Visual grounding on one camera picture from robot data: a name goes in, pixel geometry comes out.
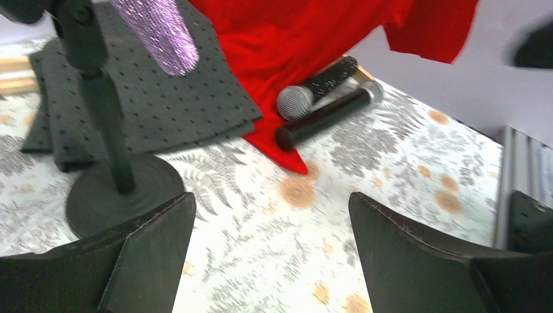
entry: microphone handle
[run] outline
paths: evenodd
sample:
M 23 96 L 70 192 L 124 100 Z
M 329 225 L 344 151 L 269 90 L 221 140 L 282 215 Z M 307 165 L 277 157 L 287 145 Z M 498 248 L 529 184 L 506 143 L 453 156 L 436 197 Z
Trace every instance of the microphone handle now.
M 356 72 L 357 60 L 354 57 L 347 56 L 302 83 L 301 86 L 311 91 L 313 103 L 315 103 Z
M 298 143 L 337 124 L 352 112 L 368 106 L 371 100 L 368 91 L 363 88 L 348 93 L 311 114 L 278 128 L 275 133 L 276 144 L 282 150 L 290 151 Z

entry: perforated black cloth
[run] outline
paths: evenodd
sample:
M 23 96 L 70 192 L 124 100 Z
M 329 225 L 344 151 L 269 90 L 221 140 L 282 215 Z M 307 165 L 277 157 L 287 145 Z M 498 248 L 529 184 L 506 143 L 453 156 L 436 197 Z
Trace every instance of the perforated black cloth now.
M 96 5 L 112 76 L 125 113 L 124 133 L 131 153 L 186 149 L 254 130 L 262 113 L 230 70 L 211 22 L 187 1 L 177 1 L 200 62 L 186 76 L 169 76 L 155 63 L 109 3 Z M 53 151 L 56 163 L 88 163 L 105 158 L 100 136 L 78 94 L 77 71 L 58 39 L 31 56 L 42 105 L 24 152 Z

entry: microphone stand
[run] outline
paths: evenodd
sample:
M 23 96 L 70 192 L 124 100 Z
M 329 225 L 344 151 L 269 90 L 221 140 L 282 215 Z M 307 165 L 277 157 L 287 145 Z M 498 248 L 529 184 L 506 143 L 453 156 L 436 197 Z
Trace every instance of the microphone stand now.
M 178 172 L 150 155 L 129 156 L 117 88 L 103 68 L 108 51 L 91 0 L 54 2 L 51 13 L 67 59 L 79 70 L 79 92 L 100 132 L 106 162 L 86 170 L 72 186 L 67 221 L 79 237 L 89 237 L 142 215 L 185 191 Z

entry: microphone stand base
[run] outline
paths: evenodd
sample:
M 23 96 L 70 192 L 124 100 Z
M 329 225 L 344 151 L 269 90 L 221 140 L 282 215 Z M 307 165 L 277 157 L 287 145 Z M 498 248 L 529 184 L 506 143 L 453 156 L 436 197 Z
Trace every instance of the microphone stand base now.
M 136 186 L 118 193 L 107 162 L 99 162 L 77 179 L 69 192 L 65 214 L 73 233 L 89 237 L 142 215 L 182 194 L 181 176 L 166 161 L 134 155 L 130 165 Z

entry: floral tablecloth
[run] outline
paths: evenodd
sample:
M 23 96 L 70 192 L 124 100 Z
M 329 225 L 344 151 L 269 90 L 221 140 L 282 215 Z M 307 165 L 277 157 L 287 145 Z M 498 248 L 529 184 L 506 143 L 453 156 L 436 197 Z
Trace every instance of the floral tablecloth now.
M 43 43 L 3 47 L 0 56 Z M 348 214 L 353 191 L 491 245 L 500 145 L 384 87 L 384 103 L 299 148 L 308 176 L 284 171 L 244 140 L 161 155 L 198 202 L 174 312 L 371 312 Z M 76 240 L 64 201 L 79 173 L 18 152 L 38 103 L 38 94 L 0 99 L 2 256 Z

